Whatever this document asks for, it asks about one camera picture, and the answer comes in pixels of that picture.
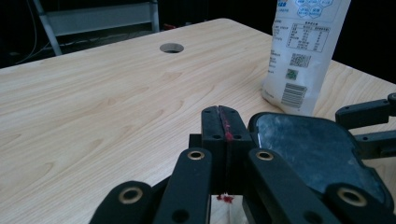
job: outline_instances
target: wood grain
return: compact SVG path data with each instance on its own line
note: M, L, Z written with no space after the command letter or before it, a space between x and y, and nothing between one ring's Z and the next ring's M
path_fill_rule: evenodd
M271 36L222 19L1 69L0 223L88 223L118 184L169 176L204 108L232 107L246 124L281 112L261 98L270 49ZM332 62L315 116L395 91ZM368 163L396 198L395 160ZM228 205L213 207L212 223L228 223Z

